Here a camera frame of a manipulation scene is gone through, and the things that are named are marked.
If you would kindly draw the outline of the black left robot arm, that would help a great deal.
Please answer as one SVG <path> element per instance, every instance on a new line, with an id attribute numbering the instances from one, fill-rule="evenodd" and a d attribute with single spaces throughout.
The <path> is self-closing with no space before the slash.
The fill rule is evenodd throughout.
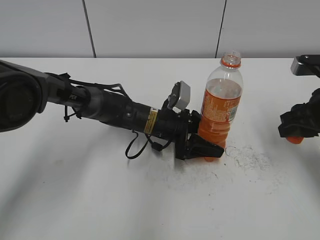
<path id="1" fill-rule="evenodd" d="M 200 114 L 188 110 L 191 88 L 176 82 L 160 109 L 137 103 L 122 85 L 81 82 L 67 73 L 41 72 L 29 67 L 1 61 L 0 63 L 0 130 L 16 130 L 42 113 L 47 103 L 72 109 L 73 116 L 93 119 L 103 124 L 143 133 L 146 143 L 155 151 L 165 145 L 156 137 L 174 144 L 175 157 L 180 160 L 219 158 L 224 149 L 198 135 Z"/>

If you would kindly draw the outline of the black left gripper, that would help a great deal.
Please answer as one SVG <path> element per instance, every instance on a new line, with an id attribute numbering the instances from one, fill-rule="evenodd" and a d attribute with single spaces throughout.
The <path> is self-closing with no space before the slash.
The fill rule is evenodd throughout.
<path id="1" fill-rule="evenodd" d="M 225 151 L 224 148 L 197 135 L 200 121 L 201 114 L 196 110 L 190 112 L 185 109 L 177 113 L 162 108 L 158 112 L 152 135 L 166 140 L 167 143 L 162 145 L 153 141 L 152 149 L 160 152 L 174 143 L 176 159 L 220 158 Z"/>

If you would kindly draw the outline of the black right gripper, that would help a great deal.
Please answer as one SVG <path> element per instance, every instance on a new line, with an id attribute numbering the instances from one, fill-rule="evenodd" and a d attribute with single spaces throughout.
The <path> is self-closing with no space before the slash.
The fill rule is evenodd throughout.
<path id="1" fill-rule="evenodd" d="M 313 138 L 320 136 L 320 89 L 311 94 L 307 103 L 297 104 L 280 116 L 278 126 L 282 138 L 303 137 Z"/>

